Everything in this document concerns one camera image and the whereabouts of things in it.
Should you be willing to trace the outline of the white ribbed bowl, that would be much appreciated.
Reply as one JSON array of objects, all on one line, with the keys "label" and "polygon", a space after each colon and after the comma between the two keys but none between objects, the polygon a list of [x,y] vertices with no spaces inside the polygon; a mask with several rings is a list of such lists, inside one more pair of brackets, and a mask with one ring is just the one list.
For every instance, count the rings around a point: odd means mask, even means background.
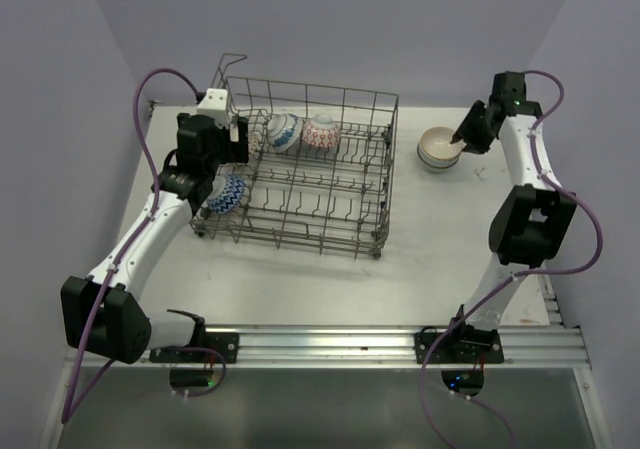
[{"label": "white ribbed bowl", "polygon": [[455,167],[459,159],[439,160],[430,157],[427,153],[423,153],[419,148],[416,149],[417,157],[427,171],[432,173],[444,173]]}]

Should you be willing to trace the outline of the teal striped bowl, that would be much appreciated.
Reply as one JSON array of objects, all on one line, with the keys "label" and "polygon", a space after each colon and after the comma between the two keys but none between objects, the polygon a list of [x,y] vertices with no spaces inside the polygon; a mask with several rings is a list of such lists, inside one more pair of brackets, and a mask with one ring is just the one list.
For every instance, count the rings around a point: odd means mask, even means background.
[{"label": "teal striped bowl", "polygon": [[428,161],[453,161],[463,150],[461,141],[453,142],[455,131],[448,127],[436,126],[427,129],[418,143],[419,153]]}]

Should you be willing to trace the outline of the red diamond pattern bowl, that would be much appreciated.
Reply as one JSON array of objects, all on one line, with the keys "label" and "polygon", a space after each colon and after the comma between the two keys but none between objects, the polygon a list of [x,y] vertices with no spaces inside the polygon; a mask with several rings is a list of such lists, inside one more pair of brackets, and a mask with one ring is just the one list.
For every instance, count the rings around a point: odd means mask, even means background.
[{"label": "red diamond pattern bowl", "polygon": [[306,120],[301,132],[304,143],[321,149],[335,148],[340,143],[340,129],[337,122],[325,113],[316,114]]}]

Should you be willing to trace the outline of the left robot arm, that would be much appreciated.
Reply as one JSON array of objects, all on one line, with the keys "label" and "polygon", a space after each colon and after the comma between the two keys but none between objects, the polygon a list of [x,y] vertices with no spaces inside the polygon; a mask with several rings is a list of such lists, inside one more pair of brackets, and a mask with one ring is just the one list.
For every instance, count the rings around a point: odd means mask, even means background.
[{"label": "left robot arm", "polygon": [[175,236],[217,188],[223,164],[249,160],[249,122],[235,116],[228,127],[212,117],[181,113],[177,146],[134,225],[85,277],[69,277],[60,292],[67,343],[131,364],[147,350],[169,350],[185,361],[208,348],[202,317],[169,309],[148,316],[139,304],[151,272]]}]

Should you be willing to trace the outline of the brown patterned bowl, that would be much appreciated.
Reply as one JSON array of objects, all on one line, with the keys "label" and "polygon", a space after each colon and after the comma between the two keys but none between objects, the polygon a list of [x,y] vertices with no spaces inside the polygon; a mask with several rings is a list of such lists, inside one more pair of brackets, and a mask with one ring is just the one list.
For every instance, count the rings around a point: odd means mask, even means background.
[{"label": "brown patterned bowl", "polygon": [[257,131],[252,131],[248,136],[248,153],[252,158],[259,156],[262,147],[261,135]]}]

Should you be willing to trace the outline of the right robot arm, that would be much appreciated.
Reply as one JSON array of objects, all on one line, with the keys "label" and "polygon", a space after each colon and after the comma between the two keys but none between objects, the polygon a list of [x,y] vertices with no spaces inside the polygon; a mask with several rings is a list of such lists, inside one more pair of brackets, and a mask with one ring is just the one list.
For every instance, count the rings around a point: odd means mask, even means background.
[{"label": "right robot arm", "polygon": [[542,109],[527,98],[520,72],[495,75],[488,101],[476,101],[452,139],[471,154],[484,154],[498,141],[512,188],[488,233],[487,269],[442,342],[456,363],[503,361],[498,327],[526,271],[556,256],[576,210],[553,176],[539,123]]}]

